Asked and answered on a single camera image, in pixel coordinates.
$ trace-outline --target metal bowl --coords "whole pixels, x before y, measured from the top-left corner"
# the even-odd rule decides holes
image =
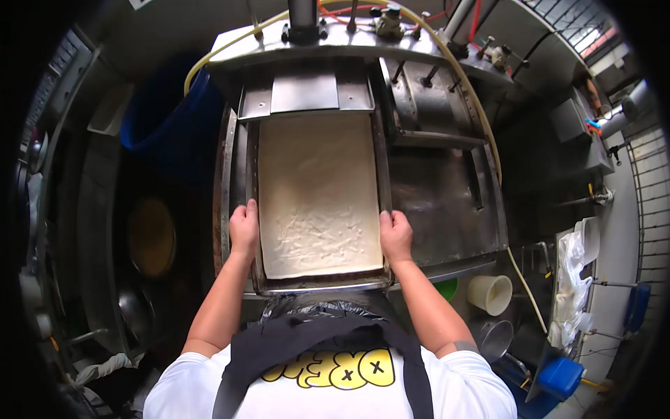
[[[146,343],[151,337],[153,324],[146,302],[130,288],[119,289],[119,309],[121,317],[138,343]]]
[[[514,337],[514,327],[507,320],[479,320],[468,325],[479,353],[488,363],[502,358]]]

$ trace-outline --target white container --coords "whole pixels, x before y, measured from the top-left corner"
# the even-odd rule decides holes
[[[575,223],[575,231],[582,232],[584,265],[596,260],[600,253],[600,224],[598,217],[588,217]]]
[[[468,286],[468,301],[491,316],[499,316],[512,299],[512,282],[505,275],[477,275]]]

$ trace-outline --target white bucket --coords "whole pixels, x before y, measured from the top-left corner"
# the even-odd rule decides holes
[[[505,275],[478,275],[468,286],[468,301],[491,316],[499,316],[512,299],[512,282]]]

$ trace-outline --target black apron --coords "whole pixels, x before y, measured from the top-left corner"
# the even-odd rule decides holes
[[[419,341],[390,322],[360,316],[307,321],[298,316],[284,316],[233,335],[230,363],[221,375],[212,419],[231,419],[249,386],[266,371],[326,339],[344,336],[360,328],[380,333],[383,340],[403,356],[405,395],[414,418],[432,419],[433,398]]]

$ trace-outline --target forearm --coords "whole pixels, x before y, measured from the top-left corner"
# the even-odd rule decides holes
[[[191,329],[184,352],[198,352],[211,357],[230,344],[240,322],[242,293],[251,261],[231,253],[205,297]]]
[[[391,269],[400,282],[419,341],[426,349],[438,358],[458,349],[476,349],[463,319],[414,262],[392,263]]]

